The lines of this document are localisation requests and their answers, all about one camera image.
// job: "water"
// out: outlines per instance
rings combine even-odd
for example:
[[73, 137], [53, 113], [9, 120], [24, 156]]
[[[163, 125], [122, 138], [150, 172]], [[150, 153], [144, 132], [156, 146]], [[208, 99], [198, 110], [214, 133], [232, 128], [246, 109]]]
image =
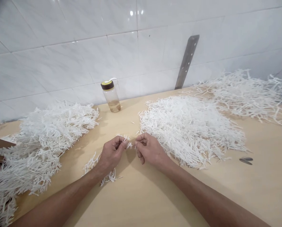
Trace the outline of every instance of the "water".
[[118, 100], [114, 100], [108, 103], [110, 111], [113, 113], [117, 113], [121, 110], [121, 104]]

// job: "finger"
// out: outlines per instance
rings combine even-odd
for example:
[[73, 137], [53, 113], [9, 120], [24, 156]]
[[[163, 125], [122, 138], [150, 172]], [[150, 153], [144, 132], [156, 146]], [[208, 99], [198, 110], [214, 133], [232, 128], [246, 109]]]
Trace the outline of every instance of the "finger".
[[137, 149], [137, 155], [138, 155], [138, 158], [143, 157], [142, 153], [138, 149]]
[[141, 141], [145, 139], [145, 133], [138, 135], [137, 138], [135, 139], [136, 141]]
[[141, 164], [144, 165], [144, 163], [145, 163], [145, 158], [142, 156], [142, 157], [140, 158], [140, 161], [141, 161]]
[[113, 139], [110, 140], [110, 142], [112, 143], [112, 145], [114, 147], [117, 147], [121, 142], [123, 142], [125, 140], [124, 137], [122, 136], [116, 136]]
[[120, 152], [120, 153], [122, 154], [123, 151], [127, 148], [127, 144], [128, 144], [128, 143], [129, 143], [128, 140], [123, 141], [123, 142], [119, 145], [119, 147], [118, 147], [118, 149], [117, 149], [117, 152]]
[[135, 147], [138, 149], [138, 151], [142, 154], [142, 152], [144, 151], [144, 145], [138, 141], [135, 141]]

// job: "person's right hand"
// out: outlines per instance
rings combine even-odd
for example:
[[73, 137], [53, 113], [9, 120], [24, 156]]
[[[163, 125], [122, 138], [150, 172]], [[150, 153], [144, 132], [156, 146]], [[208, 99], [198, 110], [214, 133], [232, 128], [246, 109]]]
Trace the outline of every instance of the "person's right hand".
[[146, 161], [159, 168], [162, 164], [172, 161], [165, 153], [158, 140], [147, 132], [139, 135], [135, 139], [135, 146], [142, 165]]

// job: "wooden table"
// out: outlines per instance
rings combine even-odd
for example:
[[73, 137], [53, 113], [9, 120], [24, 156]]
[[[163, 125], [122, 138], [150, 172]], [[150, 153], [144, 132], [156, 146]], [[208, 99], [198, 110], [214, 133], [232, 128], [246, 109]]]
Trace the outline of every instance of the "wooden table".
[[[177, 94], [178, 90], [121, 101], [119, 113], [111, 113], [107, 104], [99, 105], [96, 126], [60, 158], [61, 170], [40, 196], [20, 195], [15, 219], [66, 185], [79, 179], [83, 166], [99, 154], [103, 144], [116, 134], [135, 138], [139, 130], [138, 112], [147, 109], [147, 100], [155, 101]], [[271, 226], [282, 227], [282, 126], [261, 124], [254, 119], [235, 120], [246, 134], [246, 146], [253, 152], [227, 151], [231, 160], [212, 161], [208, 170], [184, 167], [196, 178], [240, 204]], [[19, 122], [8, 123], [0, 137], [18, 131]], [[239, 161], [252, 157], [253, 165]], [[78, 206], [65, 226], [208, 226], [185, 195], [152, 166], [142, 166], [136, 153], [127, 150], [116, 168], [123, 178], [103, 187], [96, 186]]]

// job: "clear bottle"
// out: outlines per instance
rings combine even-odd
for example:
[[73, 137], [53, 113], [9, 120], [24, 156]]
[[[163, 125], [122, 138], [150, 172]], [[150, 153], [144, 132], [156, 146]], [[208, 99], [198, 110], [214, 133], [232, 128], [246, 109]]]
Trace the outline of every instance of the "clear bottle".
[[101, 87], [110, 111], [113, 113], [119, 112], [121, 110], [121, 104], [113, 81], [104, 81], [101, 83]]

